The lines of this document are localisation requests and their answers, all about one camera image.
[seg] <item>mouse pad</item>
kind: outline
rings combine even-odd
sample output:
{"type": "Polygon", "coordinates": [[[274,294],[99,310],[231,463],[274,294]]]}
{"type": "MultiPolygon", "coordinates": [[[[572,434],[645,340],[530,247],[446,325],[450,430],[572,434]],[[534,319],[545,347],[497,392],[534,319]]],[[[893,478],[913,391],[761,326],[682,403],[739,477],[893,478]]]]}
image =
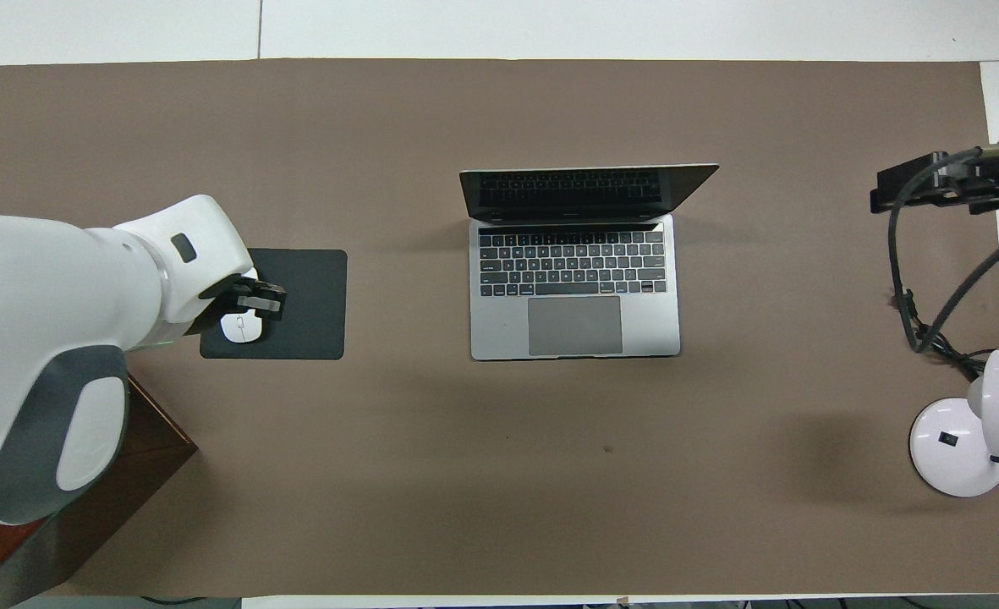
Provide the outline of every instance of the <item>mouse pad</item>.
{"type": "Polygon", "coordinates": [[[248,250],[259,279],[285,288],[279,322],[263,321],[253,343],[232,343],[221,325],[202,333],[208,359],[341,359],[345,352],[345,277],[341,250],[248,250]]]}

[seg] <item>laptop trackpad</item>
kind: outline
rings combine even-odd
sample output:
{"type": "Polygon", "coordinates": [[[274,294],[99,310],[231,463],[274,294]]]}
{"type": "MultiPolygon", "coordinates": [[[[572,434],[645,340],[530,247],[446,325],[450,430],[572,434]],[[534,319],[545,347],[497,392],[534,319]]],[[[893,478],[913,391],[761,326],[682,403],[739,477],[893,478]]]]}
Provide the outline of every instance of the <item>laptop trackpad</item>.
{"type": "Polygon", "coordinates": [[[530,355],[622,352],[618,296],[530,298],[530,355]]]}

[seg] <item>gray floor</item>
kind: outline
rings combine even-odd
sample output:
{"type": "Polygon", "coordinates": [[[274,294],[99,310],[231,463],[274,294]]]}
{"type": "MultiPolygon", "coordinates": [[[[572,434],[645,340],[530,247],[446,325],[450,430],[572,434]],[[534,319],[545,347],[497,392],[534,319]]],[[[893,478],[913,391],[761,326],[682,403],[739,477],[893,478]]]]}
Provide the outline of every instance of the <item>gray floor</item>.
{"type": "MultiPolygon", "coordinates": [[[[929,609],[999,609],[999,594],[964,596],[917,596],[909,597],[929,609]]],[[[15,609],[157,609],[159,606],[145,599],[127,596],[37,596],[30,598],[15,609]]],[[[187,609],[239,609],[239,598],[206,598],[189,602],[187,609]]],[[[886,598],[847,598],[846,609],[910,609],[907,601],[898,597],[886,598]]],[[[802,599],[801,601],[743,601],[729,602],[674,602],[674,604],[632,605],[629,609],[843,609],[836,598],[802,599]]],[[[573,609],[547,606],[536,609],[573,609]]],[[[599,609],[620,609],[612,605],[599,609]]]]}
{"type": "MultiPolygon", "coordinates": [[[[160,601],[179,601],[163,598],[160,601]]],[[[14,606],[14,609],[158,609],[168,605],[157,605],[136,596],[35,596],[14,606]]],[[[202,601],[187,602],[186,609],[237,609],[239,598],[204,598],[202,601]]]]}

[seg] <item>brown table mat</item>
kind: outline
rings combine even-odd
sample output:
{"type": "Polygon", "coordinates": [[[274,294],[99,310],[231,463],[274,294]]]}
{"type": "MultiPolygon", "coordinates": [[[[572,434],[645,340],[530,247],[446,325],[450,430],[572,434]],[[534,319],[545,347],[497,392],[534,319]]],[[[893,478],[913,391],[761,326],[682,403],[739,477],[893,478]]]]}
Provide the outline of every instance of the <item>brown table mat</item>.
{"type": "MultiPolygon", "coordinates": [[[[966,382],[904,347],[867,212],[875,171],[985,140],[976,64],[0,67],[0,213],[202,192],[248,246],[349,254],[339,361],[130,356],[200,453],[66,590],[999,592],[999,486],[910,465],[966,382]],[[458,170],[666,162],[721,163],[674,212],[683,354],[471,361],[458,170]]],[[[994,218],[902,224],[931,319],[994,218]]],[[[997,277],[947,334],[999,346],[997,277]]]]}

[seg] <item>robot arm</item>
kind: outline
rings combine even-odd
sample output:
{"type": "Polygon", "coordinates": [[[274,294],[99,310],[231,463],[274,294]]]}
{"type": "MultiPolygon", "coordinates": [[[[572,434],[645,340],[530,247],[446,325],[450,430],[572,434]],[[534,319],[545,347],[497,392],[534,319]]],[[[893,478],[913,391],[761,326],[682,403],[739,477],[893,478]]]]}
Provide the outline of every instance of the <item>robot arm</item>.
{"type": "Polygon", "coordinates": [[[0,217],[0,523],[77,498],[115,458],[124,351],[218,312],[278,319],[285,292],[241,275],[250,255],[209,196],[115,228],[0,217]]]}

